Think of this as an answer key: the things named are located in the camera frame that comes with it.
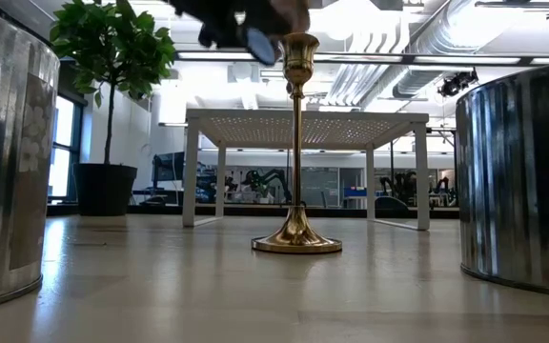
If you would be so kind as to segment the black ceiling device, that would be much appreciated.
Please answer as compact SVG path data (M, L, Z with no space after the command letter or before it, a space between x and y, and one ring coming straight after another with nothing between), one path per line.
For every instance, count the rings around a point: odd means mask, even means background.
M442 97L452 97L469 88L470 85L478 82L476 69L460 71L453 76L445 77L443 84L437 89Z

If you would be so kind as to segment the green potted plant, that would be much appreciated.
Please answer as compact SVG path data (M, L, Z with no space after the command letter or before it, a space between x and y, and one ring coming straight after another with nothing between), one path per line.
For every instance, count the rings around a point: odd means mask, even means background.
M96 106L108 101L104 160L73 166L79 213L124 215L137 168L111 161L114 97L122 91L142 100L171 76L175 48L170 30L158 29L148 12L136 13L129 0L70 0L54 16L50 40L59 57L74 61L73 85Z

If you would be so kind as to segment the long ceiling light strip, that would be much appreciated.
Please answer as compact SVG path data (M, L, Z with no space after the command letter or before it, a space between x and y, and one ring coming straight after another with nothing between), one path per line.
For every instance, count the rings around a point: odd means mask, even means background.
M183 50L176 54L187 62L241 62L254 58L247 52L215 50ZM336 53L318 52L317 64L402 65L402 66L469 66L469 67L541 67L549 65L549 56L509 56L487 54L399 54L399 53Z

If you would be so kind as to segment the silver candle tin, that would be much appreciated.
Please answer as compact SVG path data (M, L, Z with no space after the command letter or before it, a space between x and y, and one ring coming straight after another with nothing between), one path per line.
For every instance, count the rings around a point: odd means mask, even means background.
M0 17L0 304L42 283L60 61Z

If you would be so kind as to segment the black background chair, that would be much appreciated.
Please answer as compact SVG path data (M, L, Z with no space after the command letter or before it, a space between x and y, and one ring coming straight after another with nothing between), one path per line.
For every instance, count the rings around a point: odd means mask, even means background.
M377 211L406 212L408 206L401 200L392 196L380 196L375 200L375 209Z

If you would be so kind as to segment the white perforated metal shelf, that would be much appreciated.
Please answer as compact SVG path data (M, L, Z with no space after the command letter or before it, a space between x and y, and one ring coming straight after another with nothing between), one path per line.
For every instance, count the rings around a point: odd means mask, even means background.
M224 169L227 149L363 151L367 177L367 219L376 219L375 149L400 136L415 134L417 223L414 231L430 229L426 113L306 111L294 115L278 110L190 109L187 111L186 166L182 222L198 226L195 216L199 135L218 147L215 217L224 216Z

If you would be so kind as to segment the black aluminium table frame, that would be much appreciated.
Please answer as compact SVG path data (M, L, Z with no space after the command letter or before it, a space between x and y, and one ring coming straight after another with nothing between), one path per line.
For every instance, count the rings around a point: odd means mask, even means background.
M182 207L168 206L136 206L128 207L128 214L162 214L162 215L181 215ZM284 217L288 209L283 207L269 206L232 206L224 208L225 216L274 216ZM366 218L366 210L354 209L325 209L325 208L307 208L305 210L309 217L320 218ZM65 216L79 214L76 205L48 205L47 217ZM196 215L215 216L215 207L201 206L195 208ZM417 210L408 211L376 210L376 219L417 219ZM436 208L430 211L431 219L459 219L458 208Z

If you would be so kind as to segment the office window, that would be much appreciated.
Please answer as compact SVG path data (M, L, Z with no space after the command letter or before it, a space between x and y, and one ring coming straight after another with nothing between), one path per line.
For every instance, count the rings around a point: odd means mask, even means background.
M56 98L48 197L63 201L75 196L72 167L79 161L84 107L63 96Z

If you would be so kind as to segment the silver ventilation duct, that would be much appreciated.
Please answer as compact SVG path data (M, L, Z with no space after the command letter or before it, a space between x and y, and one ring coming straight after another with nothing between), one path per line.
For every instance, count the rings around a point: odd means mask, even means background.
M473 54L500 36L512 16L503 10L479 8L481 0L444 0L426 23L407 34L395 25L391 52L415 54ZM408 66L342 65L324 98L327 105L365 107L386 90L409 99L441 76L440 71L412 70Z

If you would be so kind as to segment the black background monitor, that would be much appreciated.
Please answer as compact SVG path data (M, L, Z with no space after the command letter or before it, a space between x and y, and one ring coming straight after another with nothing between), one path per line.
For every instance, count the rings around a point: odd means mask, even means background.
M181 181L184 169L185 152L156 154L152 159L152 182Z

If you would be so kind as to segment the brass candlestick holder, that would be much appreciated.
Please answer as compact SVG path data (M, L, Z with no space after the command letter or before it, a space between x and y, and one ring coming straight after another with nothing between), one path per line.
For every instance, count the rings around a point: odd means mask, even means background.
M327 238L310 225L301 198L301 145L303 86L314 74L316 37L305 32L286 35L282 40L283 71L294 104L293 114L293 197L282 227L268 236L254 238L252 248L262 252L319 254L340 252L342 242Z

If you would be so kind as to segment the black ceiling track light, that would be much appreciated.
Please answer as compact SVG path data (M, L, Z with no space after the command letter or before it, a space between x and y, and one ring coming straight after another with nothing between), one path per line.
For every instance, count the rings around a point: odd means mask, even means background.
M494 9L526 9L526 10L546 9L546 10L549 10L549 1L539 1L539 0L477 1L474 4L474 6L481 7L481 8L494 8Z

